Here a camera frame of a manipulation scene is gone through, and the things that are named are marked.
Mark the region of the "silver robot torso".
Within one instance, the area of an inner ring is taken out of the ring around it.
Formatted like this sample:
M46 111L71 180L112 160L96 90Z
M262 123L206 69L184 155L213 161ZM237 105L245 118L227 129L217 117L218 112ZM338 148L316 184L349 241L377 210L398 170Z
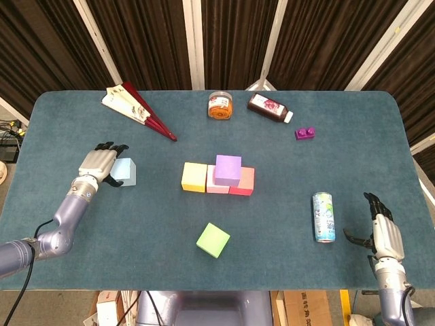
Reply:
M268 291L142 292L135 326L273 326Z

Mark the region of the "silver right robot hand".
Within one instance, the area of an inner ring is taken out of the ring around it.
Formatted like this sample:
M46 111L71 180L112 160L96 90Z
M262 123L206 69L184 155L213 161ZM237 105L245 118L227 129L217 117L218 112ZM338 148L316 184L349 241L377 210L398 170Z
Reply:
M345 238L354 245L370 249L377 260L392 258L401 262L404 259L404 246L392 212L373 193L364 192L364 197L370 207L372 234L368 239L356 238L344 229Z

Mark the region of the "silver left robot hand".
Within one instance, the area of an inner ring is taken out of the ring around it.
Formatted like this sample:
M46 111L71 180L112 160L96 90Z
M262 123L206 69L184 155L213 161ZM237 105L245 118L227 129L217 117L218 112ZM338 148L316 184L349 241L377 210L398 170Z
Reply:
M122 186L124 182L116 181L111 176L111 169L119 155L127 149L129 146L125 144L114 145L111 141L99 143L84 158L78 170L79 176L89 175L98 183L106 182L112 187Z

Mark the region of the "purple foam cube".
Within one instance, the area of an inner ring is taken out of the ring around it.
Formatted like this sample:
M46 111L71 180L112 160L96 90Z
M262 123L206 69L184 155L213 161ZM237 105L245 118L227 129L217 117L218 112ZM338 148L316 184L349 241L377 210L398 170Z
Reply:
M215 161L215 184L221 186L238 186L241 180L241 156L218 154Z

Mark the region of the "teal felt table cover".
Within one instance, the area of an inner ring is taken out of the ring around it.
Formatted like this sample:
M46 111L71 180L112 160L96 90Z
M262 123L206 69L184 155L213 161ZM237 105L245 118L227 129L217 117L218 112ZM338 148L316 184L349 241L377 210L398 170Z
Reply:
M147 91L144 99L177 135L157 132L103 106L101 91L42 94L0 216L0 242L53 230L51 219L86 154L112 141L129 146L133 187L102 184L71 251L0 280L0 289L374 289L368 250L347 241L372 232L364 192L376 194L402 233L408 281L435 289L435 228L398 105L387 92L280 91L289 124L247 108L207 115L208 92ZM297 141L299 128L315 138ZM218 154L255 168L250 196L184 191L185 162L215 165ZM332 195L336 240L317 242L312 197ZM230 235L216 259L196 241L208 223Z

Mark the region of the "clear jar with orange contents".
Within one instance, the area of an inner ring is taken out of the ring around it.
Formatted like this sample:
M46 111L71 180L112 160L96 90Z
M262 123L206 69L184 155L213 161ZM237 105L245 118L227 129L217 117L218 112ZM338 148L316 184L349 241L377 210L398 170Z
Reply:
M224 91L215 91L209 95L208 116L215 120L229 120L233 113L232 96Z

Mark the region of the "green foam cube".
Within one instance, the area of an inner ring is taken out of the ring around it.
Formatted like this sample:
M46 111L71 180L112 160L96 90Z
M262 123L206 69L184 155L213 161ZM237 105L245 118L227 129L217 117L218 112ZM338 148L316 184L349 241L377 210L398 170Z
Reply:
M196 245L198 248L217 259L224 250L229 239L229 234L212 223L208 223L196 241Z

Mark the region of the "red foam cube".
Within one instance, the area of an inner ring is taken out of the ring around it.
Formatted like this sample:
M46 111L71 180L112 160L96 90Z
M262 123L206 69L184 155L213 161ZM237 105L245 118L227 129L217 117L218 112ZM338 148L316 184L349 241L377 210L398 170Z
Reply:
M255 168L242 167L241 178L237 186L230 186L229 194L250 196L254 190Z

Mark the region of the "dark brown curtain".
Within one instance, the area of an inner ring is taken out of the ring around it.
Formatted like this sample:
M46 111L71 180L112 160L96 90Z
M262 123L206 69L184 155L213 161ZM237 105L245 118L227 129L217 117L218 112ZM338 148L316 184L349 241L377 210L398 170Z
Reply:
M123 80L192 87L182 0L86 0ZM205 87L259 80L279 0L200 0ZM344 90L388 26L423 0L288 0L268 80ZM113 83L73 0L0 0L0 98L24 117L44 92ZM410 145L435 133L435 0L364 86L396 100Z

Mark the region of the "white cardboard box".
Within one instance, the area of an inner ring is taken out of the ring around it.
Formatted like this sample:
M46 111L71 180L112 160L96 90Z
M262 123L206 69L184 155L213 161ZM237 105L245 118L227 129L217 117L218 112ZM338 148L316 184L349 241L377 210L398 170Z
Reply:
M139 291L106 290L94 295L83 326L135 326Z

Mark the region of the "light blue foam cube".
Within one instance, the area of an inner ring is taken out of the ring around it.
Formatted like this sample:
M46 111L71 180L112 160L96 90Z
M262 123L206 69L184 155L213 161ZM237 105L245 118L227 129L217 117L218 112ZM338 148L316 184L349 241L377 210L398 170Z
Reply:
M116 159L110 175L117 182L122 182L122 187L135 186L137 183L136 165L131 158Z

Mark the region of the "folding fan with red ribs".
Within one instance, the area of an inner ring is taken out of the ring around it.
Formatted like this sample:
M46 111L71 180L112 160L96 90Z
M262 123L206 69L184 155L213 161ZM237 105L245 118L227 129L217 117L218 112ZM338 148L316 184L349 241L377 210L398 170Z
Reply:
M153 129L172 141L177 141L177 137L162 122L150 105L129 81L106 88L106 95L101 100L101 103L106 107L135 120L141 125Z

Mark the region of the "brown bottle with white cap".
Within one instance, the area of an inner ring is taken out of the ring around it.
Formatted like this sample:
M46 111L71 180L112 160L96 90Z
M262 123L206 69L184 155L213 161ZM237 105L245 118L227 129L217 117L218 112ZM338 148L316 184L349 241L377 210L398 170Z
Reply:
M247 108L270 120L286 124L288 124L293 117L293 113L285 105L258 93L254 93L250 98Z

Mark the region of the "yellow foam cube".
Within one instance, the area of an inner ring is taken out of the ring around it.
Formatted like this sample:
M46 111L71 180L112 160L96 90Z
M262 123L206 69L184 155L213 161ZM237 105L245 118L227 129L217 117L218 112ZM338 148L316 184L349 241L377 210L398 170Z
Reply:
M181 178L181 187L189 192L206 192L207 165L185 162Z

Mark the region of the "yellow post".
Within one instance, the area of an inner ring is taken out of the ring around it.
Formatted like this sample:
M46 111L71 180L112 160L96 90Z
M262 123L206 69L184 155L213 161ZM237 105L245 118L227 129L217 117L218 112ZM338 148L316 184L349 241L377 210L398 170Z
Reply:
M341 310L343 316L343 325L349 326L351 317L351 302L349 297L349 291L347 289L340 289Z

